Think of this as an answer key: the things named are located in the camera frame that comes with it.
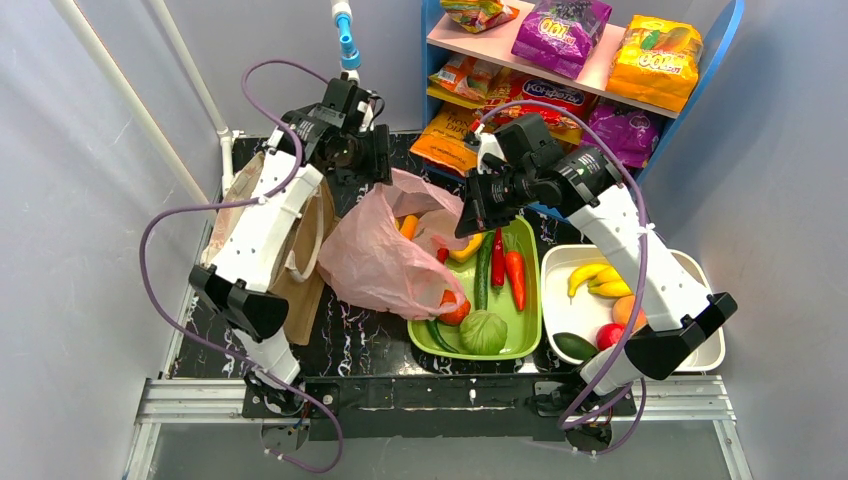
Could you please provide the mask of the orange yellow mango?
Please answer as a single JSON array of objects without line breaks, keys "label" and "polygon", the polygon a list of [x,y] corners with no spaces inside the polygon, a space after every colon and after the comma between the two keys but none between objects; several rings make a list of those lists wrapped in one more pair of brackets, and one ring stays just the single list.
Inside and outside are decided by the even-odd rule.
[{"label": "orange yellow mango", "polygon": [[407,240],[415,238],[418,224],[419,217],[416,215],[406,215],[397,219],[398,231]]}]

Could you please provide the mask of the pink plastic grocery bag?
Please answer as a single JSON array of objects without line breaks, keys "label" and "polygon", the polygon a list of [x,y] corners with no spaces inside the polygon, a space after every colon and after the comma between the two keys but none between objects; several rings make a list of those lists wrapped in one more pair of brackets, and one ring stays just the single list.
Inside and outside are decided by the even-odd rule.
[{"label": "pink plastic grocery bag", "polygon": [[[441,248],[461,250],[467,238],[455,229],[459,196],[412,173],[394,169],[390,185],[378,183],[324,240],[318,270],[337,298],[350,305],[427,320],[449,312],[445,290],[466,299],[458,278],[437,259]],[[397,219],[419,217],[416,236],[405,239]]]}]

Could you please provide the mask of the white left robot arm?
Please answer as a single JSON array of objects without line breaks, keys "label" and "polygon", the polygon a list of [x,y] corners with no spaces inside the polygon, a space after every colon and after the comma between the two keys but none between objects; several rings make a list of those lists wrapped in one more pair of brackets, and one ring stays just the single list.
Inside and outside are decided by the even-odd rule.
[{"label": "white left robot arm", "polygon": [[321,101],[280,117],[265,144],[265,157],[251,204],[245,206],[223,246],[189,280],[198,295],[235,330],[258,378],[293,384],[300,372],[284,322],[287,299],[270,292],[278,272],[308,280],[325,234],[317,212],[313,250],[298,267],[289,236],[310,207],[322,209],[326,175],[341,183],[391,184],[389,129],[374,121],[376,93],[343,74],[329,80]]}]

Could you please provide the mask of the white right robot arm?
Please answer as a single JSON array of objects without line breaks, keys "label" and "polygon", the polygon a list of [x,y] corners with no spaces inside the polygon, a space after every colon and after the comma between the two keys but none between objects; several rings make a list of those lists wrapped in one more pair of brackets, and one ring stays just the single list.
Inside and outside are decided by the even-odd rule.
[{"label": "white right robot arm", "polygon": [[585,235],[636,297],[648,324],[579,369],[584,395],[610,394],[647,377],[663,380],[737,310],[685,271],[649,224],[641,190],[603,141],[565,153],[542,117],[524,115],[492,134],[473,122],[467,136],[478,164],[465,177],[455,235],[508,225],[540,203]]}]

